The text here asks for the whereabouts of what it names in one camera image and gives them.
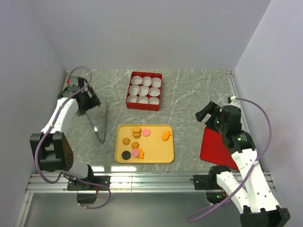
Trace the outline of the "metal tongs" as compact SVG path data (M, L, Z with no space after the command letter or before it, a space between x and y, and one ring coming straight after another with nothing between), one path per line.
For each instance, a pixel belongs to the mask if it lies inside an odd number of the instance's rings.
M98 141L103 144L105 141L107 101L102 100L100 105L93 107L86 112L86 117L92 127Z

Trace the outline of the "round tan cookie top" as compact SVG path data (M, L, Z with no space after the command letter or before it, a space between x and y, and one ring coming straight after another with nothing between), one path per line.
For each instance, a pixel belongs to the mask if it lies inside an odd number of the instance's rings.
M133 133L140 133L141 130L142 130L142 129L141 129L139 126L135 126L135 127L132 128L132 132L133 132Z

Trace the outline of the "round tan cookie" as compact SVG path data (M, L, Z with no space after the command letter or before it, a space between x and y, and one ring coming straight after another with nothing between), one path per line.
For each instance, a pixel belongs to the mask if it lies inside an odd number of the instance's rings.
M135 126L135 127L132 128L132 132L133 132L133 133L140 133L141 130L142 130L142 129L141 129L139 126Z
M133 135L134 138L138 138L138 137L140 137L141 133L140 132L138 132L138 133L133 132L132 135Z

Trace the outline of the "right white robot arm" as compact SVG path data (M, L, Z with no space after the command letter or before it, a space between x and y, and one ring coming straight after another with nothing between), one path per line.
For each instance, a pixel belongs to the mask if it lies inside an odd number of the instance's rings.
M199 122L207 114L210 115L205 123L207 128L221 135L242 176L242 182L238 183L228 166L212 167L208 175L209 185L214 189L223 189L227 197L201 217L232 201L240 213L243 227L283 227L290 219L290 213L280 206L273 195L261 169L254 141L242 129L240 100L233 96L228 105L222 107L211 101L196 113Z

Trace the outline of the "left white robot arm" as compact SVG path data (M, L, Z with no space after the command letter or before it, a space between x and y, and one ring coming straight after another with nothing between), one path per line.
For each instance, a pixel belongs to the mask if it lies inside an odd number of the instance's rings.
M67 174L79 179L78 184L84 190L94 187L95 177L91 167L75 160L66 138L66 132L76 114L85 114L101 104L90 82L91 79L83 77L68 77L67 87L58 94L50 120L39 133L30 136L36 170L47 183L55 184L58 179L50 180L43 172L57 171L59 176Z

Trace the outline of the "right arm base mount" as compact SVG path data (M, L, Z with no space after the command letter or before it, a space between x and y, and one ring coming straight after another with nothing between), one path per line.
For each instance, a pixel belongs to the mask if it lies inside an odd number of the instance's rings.
M211 204L218 204L227 198L227 193L209 175L193 175L194 189L204 191Z

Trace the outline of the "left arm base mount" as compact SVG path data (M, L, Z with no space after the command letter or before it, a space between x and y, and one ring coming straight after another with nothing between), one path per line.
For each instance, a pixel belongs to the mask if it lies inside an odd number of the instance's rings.
M110 176L93 176L88 179L69 178L67 191L77 193L77 203L82 207L91 210L104 207L110 202L112 197ZM92 205L97 202L97 197L100 192L108 192L108 198L103 204L92 207Z

